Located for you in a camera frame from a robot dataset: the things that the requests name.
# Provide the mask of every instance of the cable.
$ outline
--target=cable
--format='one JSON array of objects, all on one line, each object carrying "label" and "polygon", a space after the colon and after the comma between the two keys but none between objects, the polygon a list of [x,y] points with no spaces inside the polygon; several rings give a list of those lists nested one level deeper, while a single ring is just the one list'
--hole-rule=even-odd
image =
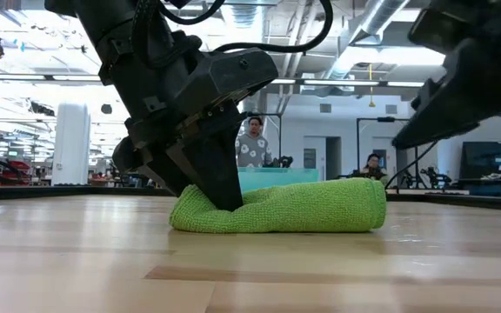
[{"label": "cable", "polygon": [[146,64],[150,64],[148,56],[148,27],[157,6],[156,0],[139,0],[133,17],[130,42],[132,50]]},{"label": "cable", "polygon": [[281,52],[281,53],[299,53],[306,52],[318,46],[325,38],[330,34],[331,25],[334,22],[334,11],[331,7],[330,0],[319,0],[320,4],[324,9],[325,20],[324,25],[322,26],[322,30],[318,33],[314,39],[310,40],[308,43],[294,45],[294,46],[282,46],[277,44],[269,44],[269,43],[227,43],[223,46],[218,47],[214,51],[216,52],[225,52],[228,50],[235,49],[249,49],[249,48],[259,48],[264,51],[269,52]]},{"label": "cable", "polygon": [[211,7],[200,17],[181,18],[171,13],[170,10],[167,10],[165,5],[160,0],[154,0],[154,1],[157,1],[158,3],[157,9],[160,11],[160,13],[162,13],[165,17],[169,18],[172,22],[178,23],[180,25],[194,25],[203,22],[209,17],[213,16],[219,10],[219,8],[225,3],[225,0],[216,0],[211,5]]},{"label": "cable", "polygon": [[426,154],[432,149],[434,148],[434,146],[436,145],[436,143],[438,143],[438,141],[435,141],[434,143],[432,143],[423,153],[421,153],[416,159],[415,161],[409,163],[407,166],[405,166],[404,168],[402,168],[400,171],[398,171],[394,176],[392,176],[390,178],[390,180],[388,181],[388,183],[386,184],[385,188],[388,189],[388,187],[390,187],[390,184],[393,182],[394,179],[396,179],[396,177],[399,176],[399,174],[403,173],[404,171],[406,171],[407,169],[409,169],[411,166],[415,165],[418,163],[418,161],[420,159],[422,159],[424,156],[426,156]]}]

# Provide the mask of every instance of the patterned shirt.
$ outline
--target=patterned shirt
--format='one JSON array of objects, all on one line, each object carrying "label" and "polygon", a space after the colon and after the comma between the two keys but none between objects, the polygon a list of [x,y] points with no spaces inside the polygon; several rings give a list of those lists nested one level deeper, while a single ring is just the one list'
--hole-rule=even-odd
[{"label": "patterned shirt", "polygon": [[262,167],[265,163],[271,163],[271,150],[268,141],[262,136],[239,136],[235,141],[235,150],[238,167]]}]

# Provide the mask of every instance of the desk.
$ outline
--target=desk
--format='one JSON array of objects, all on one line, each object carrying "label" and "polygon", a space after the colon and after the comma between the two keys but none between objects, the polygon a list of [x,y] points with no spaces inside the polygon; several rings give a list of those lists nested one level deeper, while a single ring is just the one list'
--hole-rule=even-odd
[{"label": "desk", "polygon": [[501,196],[501,179],[459,179],[458,187],[463,190],[469,190],[472,195],[476,196]]},{"label": "desk", "polygon": [[0,201],[0,312],[501,313],[501,211],[388,203],[364,234],[172,230],[175,198]]}]

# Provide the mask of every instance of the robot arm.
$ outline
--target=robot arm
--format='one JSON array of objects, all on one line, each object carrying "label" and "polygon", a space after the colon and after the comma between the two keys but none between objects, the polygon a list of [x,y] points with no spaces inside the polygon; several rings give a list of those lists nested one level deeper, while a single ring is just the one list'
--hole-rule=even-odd
[{"label": "robot arm", "polygon": [[393,145],[407,149],[460,135],[501,116],[501,1],[432,0],[414,23],[413,43],[446,55],[446,75],[429,79]]},{"label": "robot arm", "polygon": [[[198,23],[224,1],[215,1],[189,22],[167,11],[160,0],[44,4],[46,10],[78,17],[102,60],[98,75],[104,85],[115,86],[129,111],[129,136],[113,154],[117,168],[137,170],[175,196],[194,183],[219,209],[234,210],[243,205],[234,142],[247,117],[237,104],[277,78],[265,50],[300,53],[314,48],[328,36],[333,11],[330,0],[320,0],[324,27],[306,44],[230,43],[209,53],[199,50],[198,37],[171,32],[164,20],[166,15],[176,23]],[[189,1],[170,2],[181,9]]]}]

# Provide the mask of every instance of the green towel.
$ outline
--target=green towel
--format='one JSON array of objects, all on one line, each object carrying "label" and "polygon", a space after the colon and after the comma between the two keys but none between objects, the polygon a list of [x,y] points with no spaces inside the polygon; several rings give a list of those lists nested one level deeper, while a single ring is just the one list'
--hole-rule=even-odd
[{"label": "green towel", "polygon": [[365,178],[298,183],[246,192],[244,205],[218,210],[196,186],[170,215],[177,230],[203,233],[363,232],[384,224],[384,186]]}]

